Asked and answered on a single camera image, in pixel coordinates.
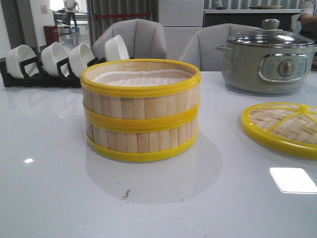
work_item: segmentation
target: gray chair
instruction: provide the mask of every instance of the gray chair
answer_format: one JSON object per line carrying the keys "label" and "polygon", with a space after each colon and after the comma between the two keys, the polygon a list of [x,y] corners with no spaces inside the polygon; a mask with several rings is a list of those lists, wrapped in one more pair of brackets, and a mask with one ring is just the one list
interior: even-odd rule
{"label": "gray chair", "polygon": [[160,23],[143,19],[120,21],[111,25],[94,43],[93,54],[100,59],[105,57],[105,43],[116,35],[123,38],[130,58],[166,58],[163,26]]}
{"label": "gray chair", "polygon": [[221,71],[224,56],[214,47],[225,45],[229,36],[255,29],[259,28],[232,23],[202,28],[191,36],[179,60],[193,64],[201,71]]}
{"label": "gray chair", "polygon": [[294,33],[299,34],[302,29],[301,22],[298,20],[300,14],[292,15],[291,16],[291,29]]}

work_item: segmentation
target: control panel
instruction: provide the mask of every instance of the control panel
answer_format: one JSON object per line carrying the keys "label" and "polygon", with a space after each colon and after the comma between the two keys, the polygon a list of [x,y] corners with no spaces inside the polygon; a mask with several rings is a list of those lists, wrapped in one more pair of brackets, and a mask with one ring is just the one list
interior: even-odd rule
{"label": "control panel", "polygon": [[304,76],[306,64],[303,54],[267,55],[261,61],[259,76],[273,82],[296,81]]}

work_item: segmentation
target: bamboo steamer basket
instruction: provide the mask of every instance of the bamboo steamer basket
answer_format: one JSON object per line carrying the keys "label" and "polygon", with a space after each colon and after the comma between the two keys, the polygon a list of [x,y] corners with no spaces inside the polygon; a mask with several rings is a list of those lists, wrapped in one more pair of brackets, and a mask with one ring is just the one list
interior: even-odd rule
{"label": "bamboo steamer basket", "polygon": [[250,137],[273,149],[317,159],[317,107],[257,104],[244,110],[242,127]]}
{"label": "bamboo steamer basket", "polygon": [[100,63],[81,75],[89,144],[129,162],[176,156],[196,141],[197,67],[166,59]]}

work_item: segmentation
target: woven bamboo lid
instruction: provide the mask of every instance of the woven bamboo lid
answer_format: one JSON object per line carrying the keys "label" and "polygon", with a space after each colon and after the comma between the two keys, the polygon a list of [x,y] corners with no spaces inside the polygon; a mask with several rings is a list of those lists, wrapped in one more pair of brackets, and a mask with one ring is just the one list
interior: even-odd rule
{"label": "woven bamboo lid", "polygon": [[317,107],[291,103],[251,106],[242,127],[255,140],[289,154],[317,159]]}

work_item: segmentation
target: glossy white tabletop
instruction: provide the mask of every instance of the glossy white tabletop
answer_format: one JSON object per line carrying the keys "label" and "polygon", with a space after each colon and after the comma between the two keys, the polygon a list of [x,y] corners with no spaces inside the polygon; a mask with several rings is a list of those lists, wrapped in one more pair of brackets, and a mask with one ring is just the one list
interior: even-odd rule
{"label": "glossy white tabletop", "polygon": [[[132,164],[87,145],[81,89],[4,88],[0,80],[0,237],[317,237],[317,194],[309,193],[317,160],[262,146],[240,126],[244,109],[264,102],[317,106],[317,74],[298,92],[265,95],[203,72],[195,145]],[[277,182],[293,181],[289,193],[270,170]],[[313,190],[298,193],[307,185]]]}

